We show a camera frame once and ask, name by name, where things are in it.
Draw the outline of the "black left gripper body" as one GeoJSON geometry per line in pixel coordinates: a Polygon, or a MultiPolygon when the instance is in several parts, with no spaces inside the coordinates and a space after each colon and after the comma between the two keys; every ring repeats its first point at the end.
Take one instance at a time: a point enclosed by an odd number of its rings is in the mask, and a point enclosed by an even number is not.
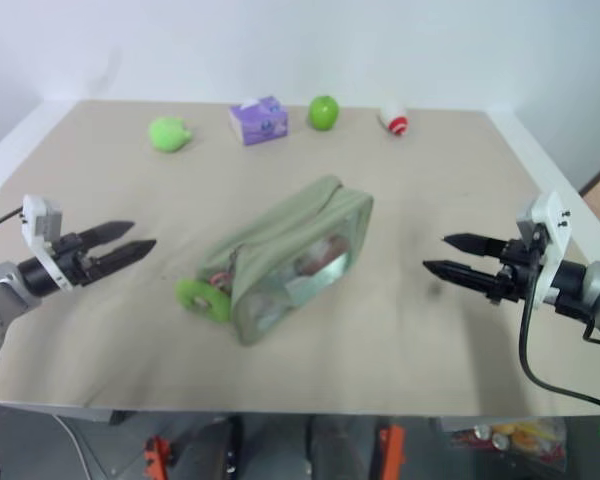
{"type": "Polygon", "coordinates": [[[89,251],[102,244],[96,231],[69,233],[53,243],[53,259],[72,287],[87,286],[103,278],[100,261],[89,251]]]}

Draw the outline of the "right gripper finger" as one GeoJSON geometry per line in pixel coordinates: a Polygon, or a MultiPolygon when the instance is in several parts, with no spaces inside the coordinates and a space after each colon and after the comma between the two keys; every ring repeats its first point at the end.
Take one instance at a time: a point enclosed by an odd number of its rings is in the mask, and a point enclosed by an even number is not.
{"type": "Polygon", "coordinates": [[[447,235],[443,238],[456,249],[481,257],[500,257],[504,250],[504,241],[473,233],[447,235]]]}
{"type": "Polygon", "coordinates": [[[426,260],[423,266],[441,280],[481,292],[493,293],[498,287],[494,275],[473,270],[471,267],[450,260],[426,260]]]}

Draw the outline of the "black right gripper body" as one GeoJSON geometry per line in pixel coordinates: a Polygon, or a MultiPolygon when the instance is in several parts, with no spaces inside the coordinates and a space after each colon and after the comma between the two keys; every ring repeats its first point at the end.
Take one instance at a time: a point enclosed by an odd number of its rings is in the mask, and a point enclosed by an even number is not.
{"type": "Polygon", "coordinates": [[[489,239],[486,255],[497,258],[502,268],[495,275],[495,286],[486,296],[496,303],[501,300],[531,302],[533,295],[529,289],[537,282],[543,254],[544,237],[540,234],[532,238],[530,245],[521,239],[489,239]]]}

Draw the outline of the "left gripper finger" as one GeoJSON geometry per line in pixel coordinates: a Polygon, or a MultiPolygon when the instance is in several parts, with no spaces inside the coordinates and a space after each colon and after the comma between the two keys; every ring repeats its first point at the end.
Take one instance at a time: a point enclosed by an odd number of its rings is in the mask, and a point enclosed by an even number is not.
{"type": "Polygon", "coordinates": [[[146,257],[157,241],[137,240],[124,244],[100,257],[96,262],[98,275],[111,275],[146,257]]]}
{"type": "Polygon", "coordinates": [[[81,241],[85,247],[97,247],[110,243],[124,236],[133,226],[132,221],[109,221],[85,230],[81,233],[81,241]]]}

